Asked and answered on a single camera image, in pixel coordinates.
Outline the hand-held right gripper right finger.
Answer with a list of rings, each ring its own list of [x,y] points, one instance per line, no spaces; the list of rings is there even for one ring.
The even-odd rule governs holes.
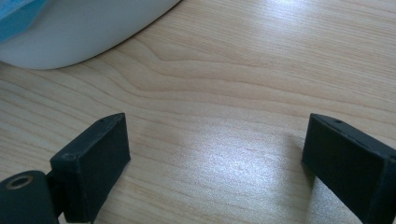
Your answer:
[[[309,118],[302,163],[363,224],[396,218],[396,149],[320,114]]]

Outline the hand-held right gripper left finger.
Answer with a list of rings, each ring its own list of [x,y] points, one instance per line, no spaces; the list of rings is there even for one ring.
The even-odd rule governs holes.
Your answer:
[[[130,159],[123,113],[97,120],[57,152],[50,165],[55,182],[64,188],[65,219],[93,223]]]

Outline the white lidded trash can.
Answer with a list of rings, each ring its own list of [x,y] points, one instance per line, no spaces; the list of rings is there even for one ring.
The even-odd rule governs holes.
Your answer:
[[[0,62],[55,69],[90,59],[138,33],[180,0],[49,0],[23,33],[0,43]]]

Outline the translucent plastic trash bag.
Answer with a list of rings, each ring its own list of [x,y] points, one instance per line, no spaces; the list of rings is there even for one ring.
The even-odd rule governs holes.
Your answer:
[[[0,0],[0,43],[23,33],[49,0]]]

